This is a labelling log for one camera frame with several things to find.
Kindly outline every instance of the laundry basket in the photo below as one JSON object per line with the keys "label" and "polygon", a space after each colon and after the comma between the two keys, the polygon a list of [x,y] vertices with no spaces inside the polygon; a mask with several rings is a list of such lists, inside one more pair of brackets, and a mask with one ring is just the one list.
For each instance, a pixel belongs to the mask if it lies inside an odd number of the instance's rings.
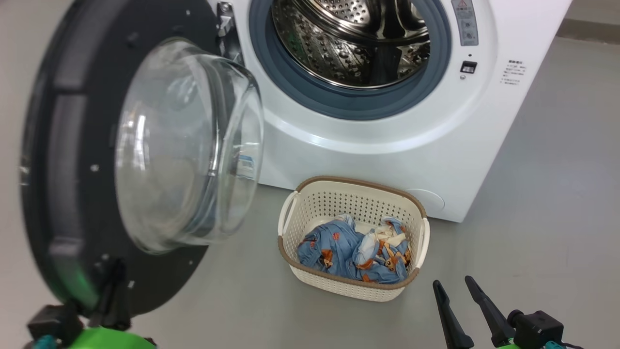
{"label": "laundry basket", "polygon": [[[356,229],[367,233],[384,216],[402,221],[412,252],[409,276],[397,284],[376,284],[323,273],[299,262],[297,247],[317,225],[339,214],[350,214]],[[415,279],[428,250],[430,227],[424,207],[411,194],[354,179],[320,176],[299,185],[280,212],[278,246],[297,278],[306,284],[343,296],[386,302],[396,298]]]}

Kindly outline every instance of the bright green surface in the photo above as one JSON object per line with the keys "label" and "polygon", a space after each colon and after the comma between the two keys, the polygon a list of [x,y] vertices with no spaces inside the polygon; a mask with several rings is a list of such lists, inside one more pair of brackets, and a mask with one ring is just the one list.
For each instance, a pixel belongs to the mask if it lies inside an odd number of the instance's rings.
{"label": "bright green surface", "polygon": [[87,329],[69,349],[155,349],[146,339],[133,333],[103,327]]}

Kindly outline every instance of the stainless steel drum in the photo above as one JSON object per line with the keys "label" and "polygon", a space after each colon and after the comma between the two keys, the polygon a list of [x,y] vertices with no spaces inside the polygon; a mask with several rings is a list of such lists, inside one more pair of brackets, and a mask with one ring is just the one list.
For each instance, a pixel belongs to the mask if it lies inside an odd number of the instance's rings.
{"label": "stainless steel drum", "polygon": [[294,60],[337,86],[398,83],[430,54],[428,30],[409,0],[274,0],[272,16]]}

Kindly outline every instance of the basket handle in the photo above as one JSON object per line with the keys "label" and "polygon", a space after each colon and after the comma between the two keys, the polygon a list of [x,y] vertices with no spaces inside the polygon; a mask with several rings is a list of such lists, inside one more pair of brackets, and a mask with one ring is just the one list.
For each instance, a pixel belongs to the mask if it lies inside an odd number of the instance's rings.
{"label": "basket handle", "polygon": [[420,259],[418,263],[415,264],[416,267],[421,267],[424,264],[424,259],[426,258],[426,254],[428,252],[428,243],[430,241],[430,224],[428,224],[428,219],[424,218],[424,234],[422,235],[422,251],[420,252]]}
{"label": "basket handle", "polygon": [[298,196],[299,192],[293,191],[286,198],[286,200],[284,200],[284,204],[282,205],[282,211],[280,211],[280,218],[278,219],[278,236],[282,236],[282,234],[284,234],[284,231],[286,231],[286,228],[288,228],[288,221],[291,219],[291,213],[293,211],[293,208],[295,207],[295,204],[297,203]]}

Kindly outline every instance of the blue clothing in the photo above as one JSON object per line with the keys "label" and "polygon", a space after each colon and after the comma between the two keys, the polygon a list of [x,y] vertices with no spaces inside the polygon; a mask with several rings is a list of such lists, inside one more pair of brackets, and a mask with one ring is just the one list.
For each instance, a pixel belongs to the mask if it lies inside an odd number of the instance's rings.
{"label": "blue clothing", "polygon": [[383,217],[377,230],[366,234],[347,260],[350,278],[379,284],[404,281],[411,251],[407,239],[399,236],[404,234],[402,223],[393,217]]}
{"label": "blue clothing", "polygon": [[355,222],[348,214],[321,224],[309,232],[297,247],[299,262],[331,275],[350,278],[347,259],[364,235],[355,231]]}

